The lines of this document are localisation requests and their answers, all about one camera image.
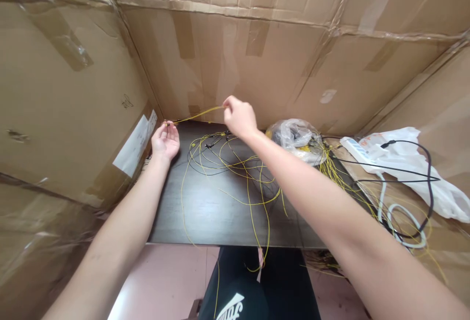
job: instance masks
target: power cord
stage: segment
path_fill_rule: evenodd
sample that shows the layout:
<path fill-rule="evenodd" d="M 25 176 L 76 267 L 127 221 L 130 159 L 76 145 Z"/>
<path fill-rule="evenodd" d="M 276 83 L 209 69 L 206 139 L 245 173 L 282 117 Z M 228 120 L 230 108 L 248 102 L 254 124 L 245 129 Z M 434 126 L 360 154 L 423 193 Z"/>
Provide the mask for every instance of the power cord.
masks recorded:
<path fill-rule="evenodd" d="M 411 247 L 418 247 L 419 245 L 421 245 L 423 243 L 423 240 L 424 240 L 424 245 L 425 245 L 425 235 L 423 233 L 423 230 L 424 228 L 426 227 L 427 223 L 429 222 L 429 219 L 431 218 L 432 216 L 432 213 L 433 213 L 433 210 L 434 210 L 434 195 L 433 195 L 433 192 L 432 192 L 432 186 L 431 186 L 431 182 L 433 181 L 439 181 L 440 179 L 439 178 L 436 178 L 436 177 L 433 177 L 431 176 L 431 167 L 432 167 L 432 163 L 431 163 L 431 154 L 429 153 L 429 151 L 423 146 L 423 145 L 420 145 L 418 143 L 415 143 L 413 141 L 408 141 L 408 140 L 390 140 L 389 142 L 385 143 L 385 144 L 382 144 L 380 147 L 382 148 L 387 148 L 388 146 L 392 145 L 392 144 L 395 144 L 397 142 L 405 142 L 405 143 L 409 143 L 409 144 L 414 144 L 418 147 L 420 147 L 426 154 L 427 156 L 427 162 L 428 162 L 428 167 L 427 167 L 427 174 L 422 174 L 422 173 L 419 173 L 419 172 L 414 172 L 414 171 L 408 171 L 408 170 L 403 170 L 403 169 L 400 169 L 400 168 L 393 168 L 393 167 L 385 167 L 385 166 L 379 166 L 379 165 L 374 165 L 374 164 L 369 164 L 369 163 L 360 163 L 360 162 L 354 162 L 354 161 L 347 161 L 347 160 L 343 160 L 343 159 L 339 159 L 339 158 L 336 158 L 338 161 L 341 161 L 341 162 L 347 162 L 347 163 L 354 163 L 354 164 L 360 164 L 360 165 L 365 165 L 365 166 L 372 166 L 372 167 L 379 167 L 379 168 L 384 168 L 384 169 L 389 169 L 389 170 L 394 170 L 394 171 L 400 171 L 400 172 L 406 172 L 406 173 L 412 173 L 412 174 L 416 174 L 416 175 L 420 175 L 420 176 L 425 176 L 427 179 L 425 180 L 385 180 L 383 178 L 383 176 L 380 174 L 378 174 L 380 180 L 374 180 L 374 179 L 359 179 L 357 180 L 356 182 L 380 182 L 382 183 L 382 192 L 380 194 L 380 201 L 379 201 L 379 215 L 380 215 L 380 222 L 385 226 L 385 228 L 389 231 L 392 231 L 393 230 L 393 226 L 390 226 L 390 223 L 388 222 L 388 224 L 385 224 L 383 223 L 383 221 L 381 220 L 381 207 L 383 207 L 383 198 L 385 196 L 385 189 L 386 189 L 386 183 L 418 183 L 418 182 L 427 182 L 428 184 L 428 188 L 429 188 L 429 210 L 427 212 L 427 215 L 424 219 L 424 221 L 419 224 L 419 222 L 416 220 L 416 218 L 406 209 L 404 208 L 403 206 L 401 205 L 398 205 L 398 204 L 393 204 L 391 205 L 389 208 L 388 208 L 388 213 L 387 213 L 387 217 L 388 217 L 388 220 L 390 220 L 391 218 L 391 215 L 392 215 L 392 210 L 394 208 L 399 208 L 401 209 L 402 211 L 404 211 L 409 217 L 410 219 L 415 223 L 418 231 L 413 234 L 413 235 L 407 235 L 407 234 L 403 234 L 403 233 L 400 233 L 400 232 L 397 232 L 397 231 L 394 231 L 394 234 L 397 236 L 397 237 L 402 237 L 402 238 L 408 238 L 408 239 L 415 239 L 419 236 L 421 236 L 421 239 L 422 239 L 422 242 L 418 245 L 411 245 L 411 244 L 408 244 L 408 243 L 405 243 L 405 242 L 402 242 L 402 244 L 404 246 L 411 246 Z"/>

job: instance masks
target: person's left hand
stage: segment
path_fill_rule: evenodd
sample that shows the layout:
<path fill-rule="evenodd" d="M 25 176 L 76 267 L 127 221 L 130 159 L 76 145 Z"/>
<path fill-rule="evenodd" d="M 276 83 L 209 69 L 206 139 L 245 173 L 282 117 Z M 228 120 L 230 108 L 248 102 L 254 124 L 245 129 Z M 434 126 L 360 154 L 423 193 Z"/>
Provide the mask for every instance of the person's left hand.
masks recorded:
<path fill-rule="evenodd" d="M 152 155 L 171 160 L 176 156 L 179 149 L 180 135 L 178 134 L 178 129 L 171 121 L 163 122 L 152 136 Z"/>

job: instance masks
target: white plastic bag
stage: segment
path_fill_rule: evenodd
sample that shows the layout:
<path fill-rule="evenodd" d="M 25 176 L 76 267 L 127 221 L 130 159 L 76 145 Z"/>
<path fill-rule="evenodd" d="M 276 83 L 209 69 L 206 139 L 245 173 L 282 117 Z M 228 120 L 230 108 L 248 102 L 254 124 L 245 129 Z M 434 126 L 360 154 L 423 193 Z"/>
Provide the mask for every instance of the white plastic bag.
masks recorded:
<path fill-rule="evenodd" d="M 390 140 L 408 140 L 417 143 L 419 134 L 419 130 L 413 127 L 406 127 L 366 136 L 359 141 L 359 144 L 372 157 L 376 157 L 373 161 L 374 164 L 427 174 L 428 163 L 426 158 L 418 152 L 418 146 L 397 142 L 389 145 L 385 151 L 380 147 L 380 145 Z M 426 179 L 424 176 L 412 173 L 388 169 L 382 170 L 393 175 L 398 180 Z M 434 167 L 431 168 L 431 176 L 440 179 L 431 183 L 434 196 L 434 211 L 444 218 L 454 218 L 460 222 L 470 223 L 470 199 L 455 185 L 442 179 Z M 404 184 L 413 189 L 428 205 L 430 204 L 429 188 L 426 182 Z"/>
<path fill-rule="evenodd" d="M 321 135 L 309 122 L 302 119 L 278 121 L 266 130 L 266 135 L 312 166 L 318 166 L 326 159 Z"/>

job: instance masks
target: black shorts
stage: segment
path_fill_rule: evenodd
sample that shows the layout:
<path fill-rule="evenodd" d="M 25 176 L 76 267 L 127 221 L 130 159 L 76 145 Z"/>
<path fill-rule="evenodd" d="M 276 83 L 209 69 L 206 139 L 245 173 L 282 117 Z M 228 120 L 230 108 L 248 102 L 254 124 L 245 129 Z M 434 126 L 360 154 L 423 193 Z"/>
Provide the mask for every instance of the black shorts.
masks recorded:
<path fill-rule="evenodd" d="M 320 319 L 299 249 L 269 248 L 259 283 L 258 272 L 248 270 L 258 267 L 258 259 L 256 247 L 220 248 L 220 278 L 215 264 L 199 312 L 200 320 Z"/>

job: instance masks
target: dark wooden table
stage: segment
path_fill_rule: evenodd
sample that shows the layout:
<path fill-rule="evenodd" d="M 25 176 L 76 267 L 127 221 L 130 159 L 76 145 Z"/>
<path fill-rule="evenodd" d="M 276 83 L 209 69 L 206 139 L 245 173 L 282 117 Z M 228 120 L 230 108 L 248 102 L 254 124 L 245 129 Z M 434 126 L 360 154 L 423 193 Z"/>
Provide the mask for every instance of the dark wooden table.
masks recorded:
<path fill-rule="evenodd" d="M 257 246 L 253 223 L 250 215 L 250 206 L 243 205 L 219 189 L 229 193 L 242 202 L 248 203 L 247 180 L 227 169 L 206 170 L 194 162 L 188 168 L 184 179 L 183 192 L 181 186 L 188 167 L 189 149 L 193 140 L 207 134 L 222 132 L 227 127 L 222 124 L 202 123 L 195 121 L 182 122 L 178 125 L 180 133 L 180 154 L 172 163 L 166 183 L 160 199 L 157 215 L 148 241 L 150 243 L 190 244 L 183 225 L 183 209 L 181 196 L 183 197 L 186 229 L 191 240 L 198 245 L 233 245 L 233 246 Z M 217 138 L 209 138 L 204 144 L 214 143 Z M 220 140 L 211 149 L 203 147 L 204 155 L 213 162 L 220 163 L 215 155 L 219 154 L 221 146 L 226 139 Z M 248 159 L 254 153 L 240 139 L 230 141 L 230 146 L 241 160 Z M 200 162 L 196 148 L 194 158 Z M 238 163 L 238 158 L 225 145 L 221 158 L 227 164 Z M 202 157 L 205 166 L 219 168 L 216 164 Z M 249 162 L 247 166 L 256 167 L 260 161 Z M 249 170 L 251 175 L 259 179 L 259 168 Z M 264 181 L 270 181 L 272 175 L 267 168 L 262 170 Z M 344 176 L 346 182 L 352 180 Z M 259 183 L 250 180 L 248 184 L 251 203 L 261 202 L 261 188 Z M 269 200 L 278 191 L 277 184 L 263 184 L 264 200 Z M 305 220 L 292 207 L 287 197 L 284 196 L 284 213 L 282 199 L 279 196 L 273 202 L 266 204 L 270 224 L 270 246 L 301 247 L 301 248 L 326 248 L 325 244 L 313 232 Z M 263 205 L 252 206 L 253 221 L 256 228 L 259 243 L 266 246 L 268 238 L 268 223 Z"/>

